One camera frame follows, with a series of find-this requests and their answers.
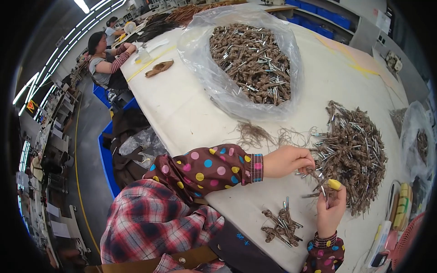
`brown leather strip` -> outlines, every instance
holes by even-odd
[[[176,253],[171,256],[185,269],[194,269],[202,263],[209,263],[218,258],[207,245]],[[85,273],[99,273],[99,271],[103,271],[104,273],[152,273],[160,261],[161,257],[128,263],[108,263],[102,264],[101,266],[87,266]]]

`black hair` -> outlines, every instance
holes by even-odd
[[[103,31],[99,31],[91,35],[90,39],[88,40],[88,52],[90,55],[96,54],[96,47],[103,35],[105,35],[105,32]]]
[[[115,22],[118,18],[115,16],[112,16],[111,18],[109,18],[109,20],[106,22],[106,26],[109,27],[111,25],[112,22]]]

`woman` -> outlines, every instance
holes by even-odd
[[[247,154],[234,144],[197,148],[173,158],[158,156],[143,179],[124,188],[109,209],[100,242],[103,271],[112,263],[149,260],[138,264],[136,272],[283,273],[244,231],[214,208],[199,205],[203,200],[197,198],[297,169],[307,173],[307,167],[315,167],[310,151],[293,146],[281,146],[266,156]],[[337,197],[329,209],[320,194],[318,232],[307,245],[302,272],[333,273],[343,262],[344,245],[336,229],[346,210],[346,188],[336,183],[331,187],[338,189]]]
[[[136,51],[136,46],[124,43],[117,49],[106,49],[106,34],[96,32],[88,40],[89,70],[93,81],[115,95],[130,91],[121,65]]]
[[[113,16],[109,18],[109,20],[106,22],[106,30],[105,33],[108,37],[107,42],[108,45],[106,46],[106,49],[110,49],[111,45],[115,42],[115,36],[122,35],[125,33],[124,30],[115,30],[114,26],[117,23],[117,17]]]

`plastic packaging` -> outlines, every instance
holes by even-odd
[[[155,161],[156,156],[168,154],[167,150],[164,148],[164,144],[162,144],[152,127],[142,130],[134,136],[130,136],[120,146],[118,151],[120,155],[125,156],[132,153],[140,146],[143,150],[138,154],[142,155],[143,161],[140,162],[134,160],[134,162],[144,169],[149,169],[153,161]]]
[[[279,49],[290,59],[290,100],[279,106],[255,104],[214,62],[209,38],[215,27],[233,23],[272,30]],[[193,16],[193,21],[179,38],[177,49],[182,61],[200,80],[211,100],[227,114],[252,121],[285,121],[296,107],[303,85],[299,48],[291,27],[286,23],[255,5],[217,7]]]
[[[417,149],[416,137],[420,131],[427,136],[426,162],[422,160]],[[400,141],[401,160],[410,182],[413,182],[416,176],[422,181],[427,181],[435,165],[434,134],[425,115],[425,109],[418,101],[411,103],[405,112]]]

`yellow floor line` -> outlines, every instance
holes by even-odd
[[[76,182],[77,182],[77,192],[79,193],[79,200],[80,200],[80,206],[82,208],[83,218],[85,219],[85,223],[87,224],[88,231],[91,235],[91,239],[93,240],[94,246],[97,249],[97,252],[100,256],[100,249],[99,246],[96,243],[96,240],[94,240],[93,233],[91,232],[90,225],[88,224],[87,216],[85,215],[85,209],[83,208],[83,202],[82,202],[82,196],[80,195],[80,188],[79,188],[79,178],[77,176],[77,125],[79,124],[79,114],[80,114],[80,105],[82,104],[82,98],[83,95],[80,97],[79,102],[79,109],[77,110],[77,121],[76,121],[76,132],[74,133],[74,168],[76,169]]]

